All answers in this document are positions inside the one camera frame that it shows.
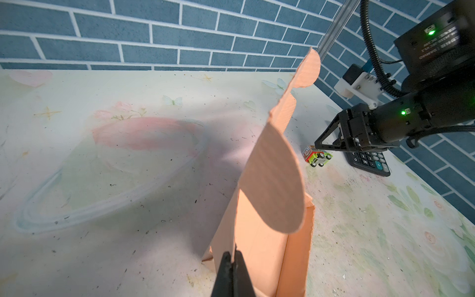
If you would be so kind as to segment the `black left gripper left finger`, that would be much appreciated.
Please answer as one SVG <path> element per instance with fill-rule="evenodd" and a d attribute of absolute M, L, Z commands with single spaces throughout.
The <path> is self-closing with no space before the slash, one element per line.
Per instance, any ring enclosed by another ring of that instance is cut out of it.
<path fill-rule="evenodd" d="M 233 296 L 233 263 L 231 254 L 224 252 L 220 266 L 216 274 L 216 281 L 211 297 L 232 297 Z"/>

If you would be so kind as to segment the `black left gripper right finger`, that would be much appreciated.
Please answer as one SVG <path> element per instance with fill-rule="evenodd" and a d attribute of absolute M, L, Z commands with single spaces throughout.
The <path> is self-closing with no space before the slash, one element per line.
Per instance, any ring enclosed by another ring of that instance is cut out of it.
<path fill-rule="evenodd" d="M 256 297 L 249 272 L 241 251 L 235 251 L 233 262 L 233 296 Z"/>

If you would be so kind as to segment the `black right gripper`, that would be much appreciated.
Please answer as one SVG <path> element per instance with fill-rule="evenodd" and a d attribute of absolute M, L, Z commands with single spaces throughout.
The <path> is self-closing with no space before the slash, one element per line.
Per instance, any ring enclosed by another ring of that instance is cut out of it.
<path fill-rule="evenodd" d="M 318 150 L 383 152 L 405 140 L 410 148 L 433 134 L 473 132 L 464 123 L 475 118 L 473 83 L 436 85 L 406 94 L 375 110 L 362 104 L 337 114 L 317 138 Z M 331 144 L 326 139 L 341 131 Z"/>

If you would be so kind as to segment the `colourful toy truck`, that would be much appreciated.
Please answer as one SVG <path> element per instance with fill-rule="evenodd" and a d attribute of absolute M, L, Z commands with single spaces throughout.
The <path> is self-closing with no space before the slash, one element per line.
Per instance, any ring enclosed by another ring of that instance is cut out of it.
<path fill-rule="evenodd" d="M 315 146 L 307 146 L 302 155 L 311 167 L 324 167 L 333 158 L 332 154 L 318 150 Z"/>

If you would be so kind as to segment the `pink paper box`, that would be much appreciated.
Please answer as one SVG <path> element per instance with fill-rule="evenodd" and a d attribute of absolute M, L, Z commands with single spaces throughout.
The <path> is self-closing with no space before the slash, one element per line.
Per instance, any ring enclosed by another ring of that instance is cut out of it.
<path fill-rule="evenodd" d="M 218 272 L 224 252 L 241 251 L 257 297 L 306 294 L 315 206 L 299 160 L 284 132 L 293 116 L 295 88 L 319 76 L 320 56 L 309 50 L 270 111 L 202 262 Z"/>

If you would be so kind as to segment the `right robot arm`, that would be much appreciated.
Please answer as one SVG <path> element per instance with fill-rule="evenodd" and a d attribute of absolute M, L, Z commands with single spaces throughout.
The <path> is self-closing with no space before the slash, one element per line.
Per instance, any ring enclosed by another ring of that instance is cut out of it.
<path fill-rule="evenodd" d="M 475 127 L 475 4 L 453 1 L 395 41 L 408 70 L 400 89 L 383 70 L 361 2 L 362 36 L 372 70 L 352 65 L 336 91 L 361 103 L 337 114 L 315 141 L 320 150 L 383 152 L 405 141 L 472 132 Z"/>

